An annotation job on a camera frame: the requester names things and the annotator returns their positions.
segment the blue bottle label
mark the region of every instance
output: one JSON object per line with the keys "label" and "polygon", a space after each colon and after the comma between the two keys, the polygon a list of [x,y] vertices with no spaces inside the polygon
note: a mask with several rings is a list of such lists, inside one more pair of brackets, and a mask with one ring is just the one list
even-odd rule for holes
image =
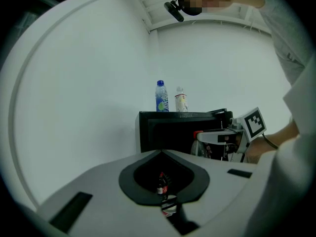
{"label": "blue bottle label", "polygon": [[166,93],[162,97],[156,98],[156,111],[169,112],[168,95]]}

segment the person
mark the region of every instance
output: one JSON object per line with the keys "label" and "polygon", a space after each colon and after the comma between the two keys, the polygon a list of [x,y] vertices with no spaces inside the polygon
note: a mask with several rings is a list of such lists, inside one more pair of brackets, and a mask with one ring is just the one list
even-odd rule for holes
{"label": "person", "polygon": [[[207,8],[216,11],[241,3],[259,9],[265,23],[271,30],[276,55],[280,61],[287,80],[293,85],[308,64],[314,45],[300,19],[284,0],[183,0],[184,6],[190,8]],[[295,121],[285,128],[266,137],[276,145],[296,137],[299,134]],[[275,149],[263,137],[258,137],[250,144],[246,157],[250,163],[257,163],[260,156]]]}

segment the red label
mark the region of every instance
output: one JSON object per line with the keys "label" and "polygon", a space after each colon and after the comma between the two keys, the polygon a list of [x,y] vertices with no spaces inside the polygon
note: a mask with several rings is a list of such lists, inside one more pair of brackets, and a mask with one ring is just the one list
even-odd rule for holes
{"label": "red label", "polygon": [[168,186],[163,187],[162,193],[163,193],[163,194],[167,193],[167,190],[168,190]]}

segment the robotic arm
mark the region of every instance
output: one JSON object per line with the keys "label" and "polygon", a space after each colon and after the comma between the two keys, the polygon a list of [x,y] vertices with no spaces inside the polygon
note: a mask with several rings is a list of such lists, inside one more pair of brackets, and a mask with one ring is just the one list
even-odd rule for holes
{"label": "robotic arm", "polygon": [[228,158],[229,161],[243,162],[244,153],[247,151],[250,142],[266,130],[266,125],[257,107],[238,118],[231,118],[231,124],[226,129],[215,129],[198,133],[197,140],[208,144],[227,145],[229,143],[234,144],[236,140],[231,141],[231,138],[236,138],[239,135],[241,137],[239,147],[236,152],[229,154]]}

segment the blue bottle cap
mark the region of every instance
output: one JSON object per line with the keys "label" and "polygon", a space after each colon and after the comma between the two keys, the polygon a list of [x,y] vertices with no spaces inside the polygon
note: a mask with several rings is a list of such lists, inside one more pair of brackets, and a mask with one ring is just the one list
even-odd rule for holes
{"label": "blue bottle cap", "polygon": [[157,85],[158,85],[158,86],[164,86],[163,80],[159,80],[159,81],[157,82]]}

